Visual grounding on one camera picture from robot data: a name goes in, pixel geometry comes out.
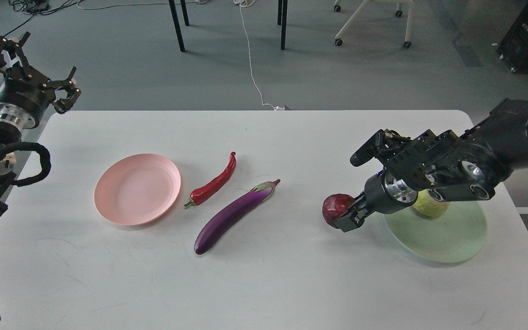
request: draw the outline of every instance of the apple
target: apple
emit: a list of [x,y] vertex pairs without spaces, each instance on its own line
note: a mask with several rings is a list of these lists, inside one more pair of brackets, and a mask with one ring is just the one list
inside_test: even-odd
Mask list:
[[434,200],[431,198],[427,190],[421,190],[417,196],[417,201],[412,205],[412,208],[415,209],[415,211],[430,218],[441,216],[447,211],[448,207],[448,201]]
[[343,215],[350,205],[354,204],[356,200],[354,197],[347,194],[333,194],[325,198],[323,201],[323,219],[333,228],[337,228],[333,224],[333,220]]

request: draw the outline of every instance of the gray floor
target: gray floor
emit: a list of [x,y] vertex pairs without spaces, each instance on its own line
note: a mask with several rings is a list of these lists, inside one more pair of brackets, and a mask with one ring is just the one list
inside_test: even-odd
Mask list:
[[[50,0],[53,7],[62,2]],[[285,51],[276,0],[242,9],[264,102],[293,110],[459,109],[476,123],[504,98],[528,100],[528,75],[511,73],[492,45],[525,0],[415,0],[410,49],[402,48],[406,6],[397,18],[394,4],[370,4],[336,47],[335,34],[359,4],[344,0],[336,13],[332,0],[290,0]],[[252,82],[239,8],[232,0],[209,0],[188,10],[184,54],[165,5],[72,6],[34,17],[10,36],[31,32],[24,51],[52,79],[77,67],[82,96],[74,111],[270,110]],[[0,0],[0,35],[27,18]],[[528,170],[505,184],[515,204],[528,207]]]

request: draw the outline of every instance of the black table leg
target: black table leg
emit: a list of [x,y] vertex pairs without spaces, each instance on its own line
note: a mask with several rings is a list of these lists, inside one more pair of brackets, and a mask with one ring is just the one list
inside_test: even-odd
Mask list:
[[281,25],[282,23],[282,0],[278,0],[278,21],[277,24]]
[[172,13],[172,22],[174,23],[174,30],[176,31],[176,39],[178,39],[178,48],[182,52],[185,51],[185,44],[182,41],[181,25],[178,22],[178,15],[176,14],[176,7],[174,6],[174,0],[168,0],[170,5],[170,12]]
[[282,28],[280,33],[280,49],[285,50],[285,39],[286,39],[286,10],[289,4],[289,0],[282,0]]
[[185,0],[181,0],[181,7],[182,7],[182,18],[185,21],[185,26],[189,26],[189,16],[187,15],[187,3]]

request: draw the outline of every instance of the plate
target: plate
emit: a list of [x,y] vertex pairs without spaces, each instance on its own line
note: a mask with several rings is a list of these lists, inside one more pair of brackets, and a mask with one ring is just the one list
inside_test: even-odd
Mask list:
[[470,259],[486,242],[488,227],[476,201],[452,202],[442,216],[428,218],[407,207],[384,218],[390,231],[409,251],[439,263]]
[[94,202],[99,214],[121,225],[149,223],[178,197],[181,175],[167,157],[144,153],[111,165],[99,178]]

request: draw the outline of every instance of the pink plate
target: pink plate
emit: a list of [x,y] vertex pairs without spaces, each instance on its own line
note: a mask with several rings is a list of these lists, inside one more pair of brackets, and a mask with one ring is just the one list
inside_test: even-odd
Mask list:
[[181,174],[159,154],[143,153],[111,165],[95,187],[95,207],[105,219],[121,225],[149,223],[174,204]]

